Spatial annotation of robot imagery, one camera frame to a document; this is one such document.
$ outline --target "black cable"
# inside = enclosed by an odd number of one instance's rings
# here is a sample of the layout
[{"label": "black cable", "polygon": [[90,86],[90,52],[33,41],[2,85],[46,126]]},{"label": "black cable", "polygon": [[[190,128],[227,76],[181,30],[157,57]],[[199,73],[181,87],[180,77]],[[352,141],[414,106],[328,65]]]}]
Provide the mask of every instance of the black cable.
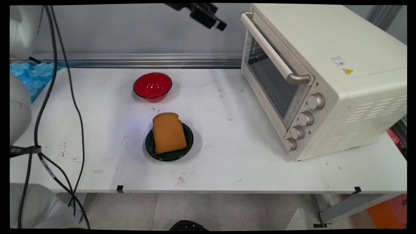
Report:
[{"label": "black cable", "polygon": [[[39,122],[40,122],[40,118],[42,117],[42,113],[43,113],[43,111],[44,111],[44,109],[45,109],[45,106],[46,106],[46,103],[47,103],[47,101],[48,101],[48,99],[49,99],[49,96],[50,96],[50,93],[51,93],[51,90],[52,90],[52,87],[53,87],[53,84],[54,84],[54,82],[55,82],[55,79],[56,79],[56,73],[57,73],[57,51],[56,51],[56,42],[55,42],[55,32],[54,32],[54,27],[53,27],[53,22],[52,22],[52,17],[51,17],[51,14],[50,14],[50,12],[49,12],[49,8],[48,7],[45,7],[45,9],[46,9],[46,13],[47,13],[47,16],[48,16],[48,21],[49,21],[49,27],[50,27],[50,31],[51,31],[51,38],[52,38],[52,46],[53,46],[53,53],[54,53],[54,69],[53,69],[53,76],[52,76],[52,80],[51,80],[51,83],[50,83],[50,86],[49,86],[49,89],[48,89],[48,91],[47,91],[47,93],[46,93],[46,96],[45,96],[45,99],[44,99],[44,101],[43,101],[43,103],[42,103],[42,106],[41,106],[41,108],[40,108],[40,111],[39,111],[39,114],[38,114],[38,116],[37,116],[37,118],[36,118],[36,123],[35,123],[35,131],[34,131],[34,142],[35,142],[35,146],[38,146],[38,141],[37,141],[37,132],[38,132],[38,129],[39,129]],[[69,194],[71,194],[71,196],[72,196],[72,198],[74,198],[75,199],[75,201],[78,203],[78,205],[79,205],[79,207],[81,208],[81,211],[82,211],[82,214],[83,214],[83,216],[84,216],[84,218],[85,218],[85,222],[86,222],[86,224],[87,224],[87,228],[88,229],[90,229],[90,226],[89,226],[89,221],[88,221],[88,218],[87,218],[87,215],[86,215],[86,213],[85,213],[85,211],[84,211],[84,208],[82,207],[82,205],[81,205],[81,203],[79,202],[79,200],[78,200],[78,198],[75,196],[75,193],[73,193],[71,190],[69,190],[65,185],[63,185],[62,184],[62,182],[60,182],[59,181],[59,179],[53,174],[53,172],[50,170],[50,168],[48,167],[48,165],[47,165],[47,163],[43,160],[43,156],[44,156],[44,154],[43,153],[38,153],[37,154],[38,155],[38,157],[39,157],[39,159],[40,159],[40,161],[41,161],[41,163],[43,164],[43,166],[45,167],[45,169],[48,171],[48,173],[52,176],[52,178],[62,187],[62,188],[64,188]],[[26,177],[27,177],[27,181],[25,182],[25,184],[27,184],[28,183],[28,174],[29,173],[27,173],[26,174]],[[26,191],[24,190],[24,193],[23,193],[23,195],[22,195],[22,200],[20,201],[20,206],[21,207],[23,207],[23,202],[24,202],[24,197],[25,197],[25,195],[26,195]]]},{"label": "black cable", "polygon": [[30,60],[32,60],[33,62],[37,63],[37,64],[42,63],[41,61],[39,61],[39,60],[35,59],[35,58],[34,58],[34,57],[32,57],[32,56],[30,56],[30,57],[29,57],[29,59],[30,59]]},{"label": "black cable", "polygon": [[71,183],[69,182],[69,179],[68,179],[68,177],[67,177],[67,174],[65,174],[65,172],[64,172],[64,170],[62,170],[62,168],[60,167],[60,166],[58,166],[58,164],[56,164],[56,163],[54,163],[52,160],[50,160],[48,157],[46,157],[46,155],[44,155],[43,153],[41,153],[42,154],[42,158],[45,158],[47,161],[49,161],[50,163],[52,163],[52,165],[54,165],[55,167],[57,167],[61,172],[62,172],[62,174],[64,174],[64,177],[65,177],[65,179],[67,180],[67,183],[68,183],[68,185],[69,185],[69,189],[72,191],[72,192],[74,192],[73,190],[72,190],[72,186],[71,186]]},{"label": "black cable", "polygon": [[17,227],[18,228],[22,228],[23,204],[25,203],[26,190],[27,190],[27,185],[29,183],[30,168],[31,168],[31,166],[32,166],[32,151],[30,151],[30,153],[29,153],[29,159],[27,161],[27,171],[26,171],[25,185],[23,186],[22,198],[20,199],[20,204],[19,204],[19,214],[18,214],[18,218],[17,218]]},{"label": "black cable", "polygon": [[43,100],[42,106],[41,106],[41,108],[39,110],[39,114],[37,115],[36,122],[35,122],[35,130],[34,130],[34,136],[33,136],[33,140],[35,142],[35,146],[38,146],[39,145],[38,142],[37,142],[37,131],[39,129],[39,122],[40,122],[40,118],[42,117],[43,110],[45,109],[46,103],[48,102],[49,96],[51,94],[52,87],[53,87],[53,85],[55,83],[56,72],[57,72],[57,69],[58,69],[58,66],[57,66],[57,64],[58,64],[58,55],[57,55],[57,52],[56,52],[55,31],[54,31],[54,28],[53,28],[52,17],[51,17],[51,14],[49,12],[49,8],[47,6],[45,6],[45,9],[46,9],[46,13],[48,15],[49,28],[50,28],[51,37],[52,37],[52,48],[53,48],[53,62],[54,62],[54,66],[53,66],[53,76],[52,76],[51,84],[49,85],[49,89],[46,92],[45,99]]},{"label": "black cable", "polygon": [[[52,17],[53,17],[53,21],[55,23],[55,27],[56,27],[56,32],[58,33],[58,38],[59,38],[59,42],[61,43],[61,48],[62,48],[62,53],[64,54],[64,59],[65,59],[65,64],[67,66],[68,69],[68,76],[69,76],[69,86],[71,88],[71,96],[72,96],[72,101],[74,103],[75,109],[78,112],[78,116],[79,116],[79,121],[81,122],[81,137],[82,137],[82,164],[81,164],[81,171],[79,172],[79,176],[78,176],[78,180],[77,183],[75,184],[74,187],[74,194],[77,190],[78,187],[78,183],[79,180],[81,179],[81,175],[82,175],[82,170],[84,169],[84,161],[85,161],[85,147],[84,147],[84,125],[82,123],[82,117],[81,117],[81,113],[79,112],[77,103],[75,102],[75,96],[74,96],[74,89],[72,87],[72,78],[71,78],[71,71],[69,70],[69,65],[68,65],[68,60],[67,60],[67,55],[65,53],[65,49],[64,49],[64,43],[62,42],[62,37],[61,37],[61,33],[59,32],[59,28],[58,28],[58,23],[56,21],[55,18],[55,12],[53,10],[53,6],[51,6],[51,12],[52,12]],[[72,201],[72,197],[68,203],[68,206],[71,204]]]}]

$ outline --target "toaster oven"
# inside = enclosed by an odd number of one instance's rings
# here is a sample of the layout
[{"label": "toaster oven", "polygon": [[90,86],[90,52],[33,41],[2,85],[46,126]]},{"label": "toaster oven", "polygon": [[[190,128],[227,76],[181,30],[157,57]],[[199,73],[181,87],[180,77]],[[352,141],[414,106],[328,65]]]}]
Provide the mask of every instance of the toaster oven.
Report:
[{"label": "toaster oven", "polygon": [[407,46],[342,5],[253,3],[242,71],[294,160],[378,139],[407,113]]}]

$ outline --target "bread slice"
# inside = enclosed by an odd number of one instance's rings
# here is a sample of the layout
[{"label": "bread slice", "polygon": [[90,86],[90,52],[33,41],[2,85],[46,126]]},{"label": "bread slice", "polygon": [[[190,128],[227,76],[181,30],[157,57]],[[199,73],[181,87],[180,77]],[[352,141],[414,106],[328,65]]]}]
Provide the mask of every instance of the bread slice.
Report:
[{"label": "bread slice", "polygon": [[176,113],[160,113],[153,118],[153,137],[156,154],[185,149],[187,146],[183,126]]}]

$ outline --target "oven glass window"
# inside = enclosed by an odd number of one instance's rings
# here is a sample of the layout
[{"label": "oven glass window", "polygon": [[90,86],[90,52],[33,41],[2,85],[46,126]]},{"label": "oven glass window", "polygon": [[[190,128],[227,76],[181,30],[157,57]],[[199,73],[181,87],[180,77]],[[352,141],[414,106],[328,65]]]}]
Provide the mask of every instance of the oven glass window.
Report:
[{"label": "oven glass window", "polygon": [[[261,88],[263,89],[264,93],[267,95],[270,103],[272,104],[273,108],[281,118],[281,120],[285,123],[286,128],[287,126],[287,113],[289,111],[289,107],[291,106],[292,100],[296,95],[296,92],[299,88],[298,85],[292,85],[288,83],[283,77],[283,75],[277,70],[276,66],[267,56],[267,54],[263,51],[257,41],[253,38],[253,36],[249,33],[248,43],[245,52],[245,62],[247,63],[249,69],[253,73],[254,77],[257,79],[258,83],[260,84]],[[284,60],[284,57],[281,53],[273,46],[272,43],[269,44],[275,49],[278,55]]]}]

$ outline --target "white table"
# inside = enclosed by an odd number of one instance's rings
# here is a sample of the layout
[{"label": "white table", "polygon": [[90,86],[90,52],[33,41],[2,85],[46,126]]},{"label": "white table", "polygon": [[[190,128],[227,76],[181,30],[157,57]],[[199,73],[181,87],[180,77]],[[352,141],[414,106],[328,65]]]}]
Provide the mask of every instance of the white table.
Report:
[{"label": "white table", "polygon": [[[407,162],[388,134],[373,144],[294,162],[241,70],[71,69],[84,121],[86,161],[78,192],[344,193],[407,192]],[[171,77],[166,99],[150,103],[133,92],[149,72]],[[47,88],[32,105],[32,122],[16,146],[33,145]],[[161,162],[144,141],[152,119],[175,112],[194,135],[187,155]],[[74,186],[81,168],[81,130],[67,70],[60,70],[39,125],[39,144]],[[25,180],[27,156],[10,159],[10,182]],[[61,173],[50,165],[58,178]],[[33,158],[30,183],[64,190]]]}]

